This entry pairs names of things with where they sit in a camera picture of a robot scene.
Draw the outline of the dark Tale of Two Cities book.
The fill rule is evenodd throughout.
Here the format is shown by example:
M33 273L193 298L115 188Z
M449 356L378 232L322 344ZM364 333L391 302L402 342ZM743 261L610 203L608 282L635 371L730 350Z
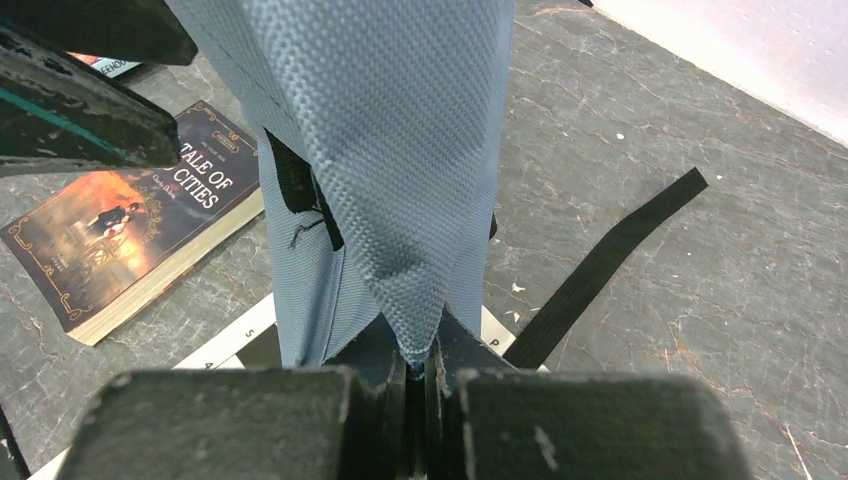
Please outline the dark Tale of Two Cities book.
M255 139L204 101L177 122L177 165L86 174L2 229L82 344L134 317L263 209Z

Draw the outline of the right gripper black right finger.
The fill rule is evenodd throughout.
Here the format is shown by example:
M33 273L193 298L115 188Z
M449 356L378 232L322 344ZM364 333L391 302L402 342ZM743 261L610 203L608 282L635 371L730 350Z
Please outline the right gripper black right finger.
M748 479L722 403L691 378L508 365L445 313L426 368L434 479Z

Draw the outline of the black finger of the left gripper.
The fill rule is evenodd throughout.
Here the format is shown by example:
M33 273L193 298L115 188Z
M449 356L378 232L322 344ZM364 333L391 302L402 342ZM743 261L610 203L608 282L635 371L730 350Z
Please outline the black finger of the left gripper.
M1 0L1 19L73 53L162 65L198 53L164 1Z
M180 148L169 112L1 22L2 176L165 168Z

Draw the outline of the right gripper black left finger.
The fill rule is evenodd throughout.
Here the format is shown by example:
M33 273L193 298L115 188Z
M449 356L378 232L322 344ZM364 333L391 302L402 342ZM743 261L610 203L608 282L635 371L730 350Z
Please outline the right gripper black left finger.
M135 370L96 395L62 479L389 479L378 398L395 355L374 319L319 367Z

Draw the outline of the blue grey backpack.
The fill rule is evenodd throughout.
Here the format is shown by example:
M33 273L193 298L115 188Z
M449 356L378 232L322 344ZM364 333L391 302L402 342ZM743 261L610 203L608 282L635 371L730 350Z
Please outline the blue grey backpack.
M511 1L173 1L257 135L281 362L481 334Z

